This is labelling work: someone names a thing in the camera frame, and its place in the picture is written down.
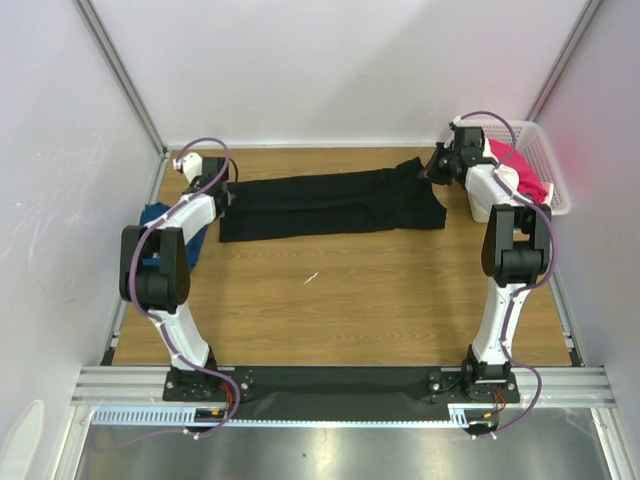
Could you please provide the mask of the black t shirt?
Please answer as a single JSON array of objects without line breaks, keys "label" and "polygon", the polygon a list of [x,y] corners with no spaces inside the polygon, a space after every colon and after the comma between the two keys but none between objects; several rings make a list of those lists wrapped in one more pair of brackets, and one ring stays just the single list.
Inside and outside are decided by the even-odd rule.
[{"label": "black t shirt", "polygon": [[393,168],[231,184],[219,241],[443,229],[447,209],[422,169],[415,157]]}]

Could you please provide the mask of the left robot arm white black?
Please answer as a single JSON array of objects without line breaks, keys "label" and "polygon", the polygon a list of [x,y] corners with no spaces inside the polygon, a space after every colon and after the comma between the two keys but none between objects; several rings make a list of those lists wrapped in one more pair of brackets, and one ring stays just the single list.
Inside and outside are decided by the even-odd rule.
[{"label": "left robot arm white black", "polygon": [[178,202],[155,219],[125,227],[121,234],[120,296],[150,319],[168,350],[165,401],[207,401],[223,383],[213,349],[188,305],[188,243],[231,205],[227,182],[232,166],[229,158],[196,153],[175,160],[175,170],[189,182]]}]

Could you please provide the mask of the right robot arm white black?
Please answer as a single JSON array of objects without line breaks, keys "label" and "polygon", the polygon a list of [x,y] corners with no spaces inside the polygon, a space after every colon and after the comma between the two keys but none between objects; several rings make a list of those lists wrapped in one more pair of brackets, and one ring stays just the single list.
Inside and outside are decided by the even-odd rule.
[{"label": "right robot arm white black", "polygon": [[481,265],[488,294],[481,324],[455,380],[429,382],[436,396],[451,389],[466,402],[502,400],[516,391],[512,343],[520,312],[551,263],[550,208],[522,197],[491,151],[484,130],[450,126],[452,137],[436,150],[420,176],[454,182],[488,212]]}]

